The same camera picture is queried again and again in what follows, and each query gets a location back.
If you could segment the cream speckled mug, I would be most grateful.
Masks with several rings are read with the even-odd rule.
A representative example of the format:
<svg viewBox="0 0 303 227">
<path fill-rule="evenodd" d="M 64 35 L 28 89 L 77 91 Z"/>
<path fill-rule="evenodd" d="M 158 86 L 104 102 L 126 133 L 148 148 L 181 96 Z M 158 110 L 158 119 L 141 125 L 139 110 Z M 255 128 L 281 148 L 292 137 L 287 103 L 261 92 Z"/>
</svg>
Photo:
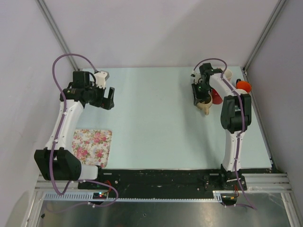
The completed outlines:
<svg viewBox="0 0 303 227">
<path fill-rule="evenodd" d="M 210 112 L 210 107 L 212 106 L 213 104 L 213 98 L 210 94 L 208 94 L 207 98 L 205 101 L 203 102 L 199 102 L 196 104 L 196 107 L 203 111 L 205 115 L 208 115 L 209 112 Z"/>
</svg>

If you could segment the red mug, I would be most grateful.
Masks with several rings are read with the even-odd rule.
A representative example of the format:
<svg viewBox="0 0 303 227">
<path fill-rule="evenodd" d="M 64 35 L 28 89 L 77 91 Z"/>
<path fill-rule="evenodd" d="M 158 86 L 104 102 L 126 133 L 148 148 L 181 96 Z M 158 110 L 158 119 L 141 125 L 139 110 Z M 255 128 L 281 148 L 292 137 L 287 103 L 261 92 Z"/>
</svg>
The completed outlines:
<svg viewBox="0 0 303 227">
<path fill-rule="evenodd" d="M 223 102 L 223 99 L 220 97 L 220 95 L 218 94 L 218 92 L 215 89 L 212 89 L 211 96 L 212 96 L 214 105 L 219 105 Z"/>
</svg>

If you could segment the pink mug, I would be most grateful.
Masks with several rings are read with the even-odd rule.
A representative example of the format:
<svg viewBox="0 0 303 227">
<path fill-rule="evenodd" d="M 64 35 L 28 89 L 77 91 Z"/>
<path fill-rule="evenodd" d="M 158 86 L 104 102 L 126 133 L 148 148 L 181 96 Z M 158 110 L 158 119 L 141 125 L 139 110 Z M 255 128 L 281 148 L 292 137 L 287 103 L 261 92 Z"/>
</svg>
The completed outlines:
<svg viewBox="0 0 303 227">
<path fill-rule="evenodd" d="M 233 76 L 233 73 L 230 69 L 226 69 L 224 72 L 223 72 L 223 76 L 228 80 L 228 81 L 231 81 L 232 79 L 232 76 Z"/>
</svg>

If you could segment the orange mug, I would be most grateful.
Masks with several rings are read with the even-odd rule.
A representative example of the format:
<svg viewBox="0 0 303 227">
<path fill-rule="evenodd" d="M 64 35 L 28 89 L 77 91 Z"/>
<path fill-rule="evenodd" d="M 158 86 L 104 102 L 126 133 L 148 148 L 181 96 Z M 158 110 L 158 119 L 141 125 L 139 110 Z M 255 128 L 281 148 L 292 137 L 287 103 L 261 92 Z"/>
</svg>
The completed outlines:
<svg viewBox="0 0 303 227">
<path fill-rule="evenodd" d="M 236 88 L 237 89 L 242 89 L 244 91 L 246 91 L 247 93 L 251 92 L 252 90 L 252 86 L 249 82 L 237 79 L 236 80 Z"/>
</svg>

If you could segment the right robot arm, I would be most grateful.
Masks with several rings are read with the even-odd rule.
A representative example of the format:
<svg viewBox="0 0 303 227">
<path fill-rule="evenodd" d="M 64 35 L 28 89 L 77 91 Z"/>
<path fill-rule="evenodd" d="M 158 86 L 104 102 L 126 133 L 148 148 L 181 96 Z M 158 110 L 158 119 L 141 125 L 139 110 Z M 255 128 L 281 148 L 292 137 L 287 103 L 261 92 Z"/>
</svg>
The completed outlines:
<svg viewBox="0 0 303 227">
<path fill-rule="evenodd" d="M 215 90 L 223 100 L 220 122 L 225 130 L 225 154 L 221 164 L 219 185 L 228 190 L 240 179 L 241 148 L 243 137 L 251 124 L 251 96 L 243 89 L 236 88 L 226 77 L 227 67 L 214 69 L 210 63 L 203 63 L 199 72 L 192 71 L 191 84 L 194 106 L 209 114 Z"/>
</svg>

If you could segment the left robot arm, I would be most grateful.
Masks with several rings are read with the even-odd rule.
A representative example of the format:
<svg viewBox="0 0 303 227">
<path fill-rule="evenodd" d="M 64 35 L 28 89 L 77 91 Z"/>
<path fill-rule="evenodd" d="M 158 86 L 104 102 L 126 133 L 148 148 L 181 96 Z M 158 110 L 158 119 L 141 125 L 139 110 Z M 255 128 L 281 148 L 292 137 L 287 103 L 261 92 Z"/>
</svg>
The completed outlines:
<svg viewBox="0 0 303 227">
<path fill-rule="evenodd" d="M 88 180 L 99 189 L 105 177 L 98 173 L 95 165 L 85 165 L 72 154 L 72 141 L 77 122 L 86 104 L 110 110 L 114 107 L 114 91 L 110 87 L 104 96 L 109 73 L 97 71 L 73 72 L 73 80 L 60 94 L 60 110 L 52 135 L 43 149 L 37 149 L 35 162 L 45 180 L 77 181 Z"/>
</svg>

